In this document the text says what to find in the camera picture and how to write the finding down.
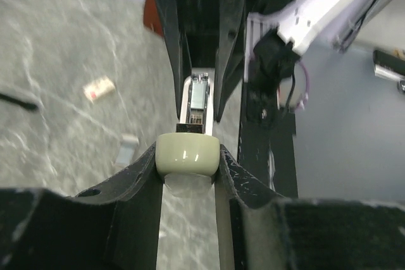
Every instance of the black stick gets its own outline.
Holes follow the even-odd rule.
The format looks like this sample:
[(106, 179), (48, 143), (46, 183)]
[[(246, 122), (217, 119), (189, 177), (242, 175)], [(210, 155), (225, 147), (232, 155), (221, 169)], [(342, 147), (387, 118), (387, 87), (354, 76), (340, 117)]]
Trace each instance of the black stick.
[(11, 104), (16, 104), (17, 106), (20, 106), (26, 109), (27, 111), (37, 111), (39, 109), (39, 107), (33, 102), (25, 102), (3, 93), (0, 93), (0, 100), (9, 102)]

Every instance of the gray surface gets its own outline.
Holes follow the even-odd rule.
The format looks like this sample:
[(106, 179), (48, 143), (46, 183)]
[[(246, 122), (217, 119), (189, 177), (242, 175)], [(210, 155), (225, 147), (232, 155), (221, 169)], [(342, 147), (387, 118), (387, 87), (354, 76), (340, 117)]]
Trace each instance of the gray surface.
[(405, 50), (405, 0), (392, 0), (360, 31), (356, 42), (391, 51)]
[(374, 76), (370, 51), (312, 46), (311, 91), (296, 116), (301, 197), (403, 200), (405, 96)]
[[(0, 92), (36, 101), (40, 113), (0, 102), (0, 187), (63, 195), (105, 180), (121, 133), (139, 156), (175, 129), (170, 64), (162, 39), (126, 0), (0, 0)], [(91, 104), (86, 83), (103, 75), (117, 91)], [(240, 88), (214, 135), (235, 155)], [(158, 269), (218, 269), (213, 191), (200, 200), (164, 192)]]

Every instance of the screw hole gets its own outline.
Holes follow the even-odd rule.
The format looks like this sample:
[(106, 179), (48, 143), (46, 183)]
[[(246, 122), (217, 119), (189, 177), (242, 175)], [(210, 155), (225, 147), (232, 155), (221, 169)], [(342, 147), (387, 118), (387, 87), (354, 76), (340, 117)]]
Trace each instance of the screw hole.
[(236, 31), (229, 31), (228, 32), (228, 38), (230, 40), (234, 40), (236, 38)]
[(87, 189), (80, 193), (78, 197), (90, 197), (90, 196), (96, 196), (99, 195), (101, 191), (99, 189)]

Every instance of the black cable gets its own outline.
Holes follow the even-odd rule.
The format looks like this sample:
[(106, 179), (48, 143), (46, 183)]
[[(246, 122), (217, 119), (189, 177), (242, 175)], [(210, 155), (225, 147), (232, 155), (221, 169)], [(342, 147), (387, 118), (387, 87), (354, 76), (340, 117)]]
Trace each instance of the black cable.
[(17, 106), (20, 106), (27, 111), (37, 111), (39, 109), (39, 107), (32, 102), (22, 101), (21, 99), (17, 99), (13, 96), (3, 93), (0, 93), (0, 100), (9, 102), (11, 104), (16, 104)]
[(294, 94), (294, 90), (296, 89), (296, 74), (294, 72), (292, 72), (291, 78), (292, 78), (291, 89), (290, 89), (290, 93), (287, 98), (287, 101), (285, 102), (285, 106), (284, 106), (283, 113), (281, 115), (281, 119), (283, 119), (285, 117), (285, 115), (287, 114), (287, 112), (289, 111), (292, 95)]
[[(355, 29), (356, 31), (360, 31), (361, 27), (363, 26), (363, 23), (364, 23), (365, 20), (366, 20), (366, 17), (367, 17), (367, 15), (368, 15), (368, 13), (369, 13), (370, 10), (374, 7), (374, 5), (376, 4), (377, 1), (378, 1), (378, 0), (373, 0), (373, 1), (371, 2), (371, 4), (368, 6), (368, 9), (360, 16), (359, 21), (356, 23), (356, 24), (358, 24), (358, 26), (357, 26), (356, 29)], [(347, 40), (347, 39), (354, 33), (355, 30), (350, 29), (350, 32), (346, 35), (346, 37), (345, 37), (344, 40)]]
[(292, 95), (294, 94), (294, 90), (296, 89), (296, 74), (294, 72), (292, 72), (291, 78), (292, 78), (292, 84), (291, 84), (289, 96), (285, 102), (284, 109), (283, 109), (281, 115), (275, 120), (274, 124), (271, 126), (271, 130), (274, 129), (276, 126), (278, 126), (280, 121), (282, 121), (285, 118), (285, 115), (287, 115), (287, 113), (290, 110), (290, 103), (291, 103)]

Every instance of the red wooden object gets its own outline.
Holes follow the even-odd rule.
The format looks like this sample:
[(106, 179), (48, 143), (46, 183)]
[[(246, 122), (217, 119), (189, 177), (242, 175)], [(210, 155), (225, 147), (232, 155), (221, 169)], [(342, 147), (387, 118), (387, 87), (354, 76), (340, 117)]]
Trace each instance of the red wooden object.
[(144, 25), (153, 32), (163, 37), (162, 27), (160, 25), (158, 10), (154, 0), (145, 0), (144, 6)]

